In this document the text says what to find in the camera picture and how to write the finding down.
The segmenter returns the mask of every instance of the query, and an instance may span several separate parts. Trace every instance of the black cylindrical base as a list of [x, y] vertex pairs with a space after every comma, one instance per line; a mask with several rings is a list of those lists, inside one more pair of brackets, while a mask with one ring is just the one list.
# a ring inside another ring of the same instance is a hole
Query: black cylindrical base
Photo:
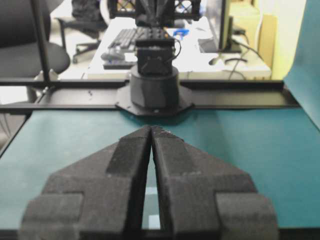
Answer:
[[179, 105], [178, 69], [168, 76], [142, 76], [138, 67], [131, 69], [131, 101], [150, 109], [175, 108]]

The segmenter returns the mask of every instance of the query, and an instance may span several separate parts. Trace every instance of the computer monitor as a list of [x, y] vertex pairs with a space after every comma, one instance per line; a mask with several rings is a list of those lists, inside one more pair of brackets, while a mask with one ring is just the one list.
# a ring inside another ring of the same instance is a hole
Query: computer monitor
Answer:
[[231, 0], [208, 0], [206, 17], [213, 35], [215, 48], [224, 50], [227, 47], [229, 33], [229, 12]]
[[199, 39], [203, 53], [231, 52], [237, 53], [239, 48], [232, 44], [232, 25], [230, 15], [231, 0], [207, 0], [205, 16], [208, 19], [212, 38]]

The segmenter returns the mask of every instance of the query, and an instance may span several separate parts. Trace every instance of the black office chair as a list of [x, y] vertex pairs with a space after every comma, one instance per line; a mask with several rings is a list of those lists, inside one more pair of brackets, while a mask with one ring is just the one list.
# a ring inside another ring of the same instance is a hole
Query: black office chair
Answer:
[[66, 48], [65, 29], [67, 28], [80, 31], [96, 40], [96, 42], [80, 43], [76, 45], [76, 53], [72, 58], [72, 62], [76, 64], [78, 63], [77, 56], [96, 50], [99, 47], [101, 43], [99, 39], [100, 32], [106, 30], [108, 25], [101, 16], [98, 0], [72, 0], [72, 8], [72, 15], [74, 18], [57, 18], [60, 23], [63, 47]]
[[[47, 3], [40, 1], [46, 39], [51, 19]], [[32, 9], [28, 0], [0, 0], [0, 78], [34, 78], [42, 70], [34, 32]], [[49, 68], [57, 74], [70, 65], [65, 49], [47, 43]]]

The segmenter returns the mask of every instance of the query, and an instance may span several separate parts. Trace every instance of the mounting plate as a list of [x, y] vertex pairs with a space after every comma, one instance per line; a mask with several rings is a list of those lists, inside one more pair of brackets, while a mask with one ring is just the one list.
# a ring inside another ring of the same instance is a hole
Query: mounting plate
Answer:
[[176, 108], [143, 108], [131, 101], [130, 85], [117, 90], [115, 105], [136, 116], [167, 117], [183, 112], [194, 106], [192, 91], [186, 87], [179, 86], [179, 105]]

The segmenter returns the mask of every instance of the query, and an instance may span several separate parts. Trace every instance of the teal mat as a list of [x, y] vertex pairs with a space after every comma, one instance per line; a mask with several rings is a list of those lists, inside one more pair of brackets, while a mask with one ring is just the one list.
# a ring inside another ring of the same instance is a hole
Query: teal mat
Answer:
[[[155, 120], [121, 111], [36, 111], [0, 159], [0, 229], [19, 227], [27, 202], [40, 194], [50, 173], [145, 124], [163, 126], [249, 172], [271, 198], [280, 227], [320, 227], [320, 133], [302, 109], [282, 109], [192, 110]], [[150, 192], [156, 186], [153, 168]], [[146, 199], [150, 215], [158, 212], [154, 195]]]

